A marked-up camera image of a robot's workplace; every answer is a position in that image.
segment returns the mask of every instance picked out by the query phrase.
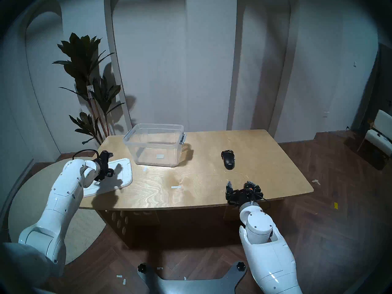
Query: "metal base plate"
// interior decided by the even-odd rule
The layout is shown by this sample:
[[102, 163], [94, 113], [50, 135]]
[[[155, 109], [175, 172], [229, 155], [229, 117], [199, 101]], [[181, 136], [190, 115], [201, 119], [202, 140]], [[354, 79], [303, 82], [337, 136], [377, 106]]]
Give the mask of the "metal base plate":
[[146, 263], [139, 266], [138, 274], [150, 289], [150, 294], [234, 294], [236, 285], [247, 270], [245, 265], [241, 270], [238, 269], [239, 264], [240, 262], [234, 263], [226, 275], [220, 279], [165, 280], [156, 275], [154, 269]]

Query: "artificial plant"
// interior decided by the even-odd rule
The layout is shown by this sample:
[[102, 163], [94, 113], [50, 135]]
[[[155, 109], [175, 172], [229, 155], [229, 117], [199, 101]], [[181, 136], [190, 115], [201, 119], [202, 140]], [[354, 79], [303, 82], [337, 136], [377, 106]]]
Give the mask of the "artificial plant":
[[[57, 44], [58, 48], [65, 53], [68, 57], [70, 57], [70, 61], [54, 61], [52, 64], [61, 64], [64, 66], [64, 70], [67, 74], [75, 79], [76, 83], [76, 92], [70, 90], [78, 95], [80, 95], [83, 99], [85, 99], [92, 112], [92, 116], [94, 120], [99, 120], [102, 126], [102, 130], [104, 131], [105, 137], [108, 136], [108, 133], [105, 131], [105, 127], [102, 123], [101, 117], [98, 113], [98, 118], [95, 116], [94, 109], [92, 107], [92, 102], [95, 100], [89, 98], [87, 92], [87, 85], [90, 85], [90, 76], [92, 71], [101, 63], [106, 57], [112, 55], [113, 53], [109, 53], [108, 55], [104, 56], [100, 59], [102, 54], [105, 52], [103, 51], [98, 55], [96, 59], [93, 59], [94, 53], [98, 50], [98, 45], [100, 44], [101, 39], [97, 39], [96, 36], [92, 39], [88, 35], [79, 38], [75, 33], [71, 33], [69, 37], [69, 42], [61, 41], [62, 44]], [[102, 139], [102, 135], [100, 129], [97, 127], [97, 133], [99, 137]]]
[[101, 145], [101, 142], [98, 140], [98, 136], [97, 136], [98, 118], [95, 119], [95, 122], [93, 122], [90, 114], [87, 115], [86, 113], [81, 112], [79, 116], [80, 119], [79, 118], [75, 119], [71, 115], [69, 115], [72, 122], [75, 123], [77, 126], [79, 126], [79, 128], [75, 129], [75, 131], [92, 136], [91, 139], [88, 139], [87, 141], [83, 141], [82, 144], [86, 144], [88, 141], [95, 139], [98, 142], [98, 144]]
[[112, 100], [116, 97], [116, 95], [120, 92], [121, 86], [120, 85], [112, 85], [110, 88], [107, 86], [107, 80], [104, 76], [100, 78], [100, 82], [94, 78], [92, 80], [92, 85], [94, 86], [94, 91], [92, 92], [92, 96], [94, 99], [97, 100], [99, 106], [102, 109], [102, 112], [105, 116], [105, 123], [106, 123], [106, 130], [109, 133], [109, 125], [107, 123], [107, 114], [110, 113], [113, 109], [119, 107], [125, 102], [117, 104], [113, 108], [109, 109], [110, 105], [112, 104]]

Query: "black knob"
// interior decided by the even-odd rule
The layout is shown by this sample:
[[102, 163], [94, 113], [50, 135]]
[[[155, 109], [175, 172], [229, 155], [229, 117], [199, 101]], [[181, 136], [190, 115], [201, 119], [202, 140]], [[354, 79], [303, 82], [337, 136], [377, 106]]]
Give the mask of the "black knob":
[[244, 264], [243, 262], [237, 263], [237, 269], [238, 269], [240, 272], [245, 271], [245, 268], [246, 268], [246, 266], [245, 266], [245, 264]]
[[144, 273], [146, 271], [147, 267], [144, 263], [139, 264], [138, 266], [138, 271], [141, 273]]

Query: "plant stem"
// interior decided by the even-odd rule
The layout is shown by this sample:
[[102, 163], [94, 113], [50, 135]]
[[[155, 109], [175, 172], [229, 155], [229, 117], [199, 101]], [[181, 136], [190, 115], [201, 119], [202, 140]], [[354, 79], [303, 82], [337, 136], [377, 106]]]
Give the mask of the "plant stem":
[[110, 136], [109, 126], [107, 124], [107, 114], [105, 114], [105, 123], [106, 123], [107, 134]]
[[95, 103], [95, 107], [97, 108], [99, 122], [101, 123], [102, 130], [104, 131], [105, 138], [106, 138], [106, 137], [107, 137], [107, 133], [106, 133], [106, 131], [105, 131], [104, 124], [102, 123], [102, 119], [101, 119], [101, 116], [100, 116], [100, 114], [99, 114], [98, 106], [97, 106], [97, 103], [95, 102], [95, 99], [94, 99], [94, 98], [93, 98], [93, 101], [94, 101], [94, 103]]
[[98, 144], [101, 145], [101, 142], [99, 142], [98, 137], [95, 136], [94, 138], [95, 138], [95, 140], [97, 140]]
[[[94, 109], [92, 109], [92, 105], [91, 105], [91, 100], [89, 99], [89, 101], [88, 101], [88, 104], [89, 104], [89, 106], [90, 106], [90, 109], [91, 109], [91, 112], [92, 112], [92, 117], [94, 118], [94, 121], [95, 121], [95, 113], [94, 113]], [[98, 129], [97, 129], [97, 131], [98, 131], [98, 135], [99, 135], [99, 138], [101, 138], [101, 140], [102, 140], [102, 142], [104, 141], [103, 139], [102, 139], [102, 135], [101, 135], [101, 131], [100, 131], [100, 129], [99, 129], [99, 127], [98, 127]]]

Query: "container latch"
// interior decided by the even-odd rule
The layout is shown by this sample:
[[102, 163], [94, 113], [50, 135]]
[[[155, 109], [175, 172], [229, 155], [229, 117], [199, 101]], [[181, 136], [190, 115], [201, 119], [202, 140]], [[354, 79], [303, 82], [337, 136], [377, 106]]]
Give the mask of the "container latch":
[[182, 137], [181, 140], [179, 141], [179, 144], [184, 144], [185, 143], [185, 139], [187, 138], [187, 133], [182, 133]]

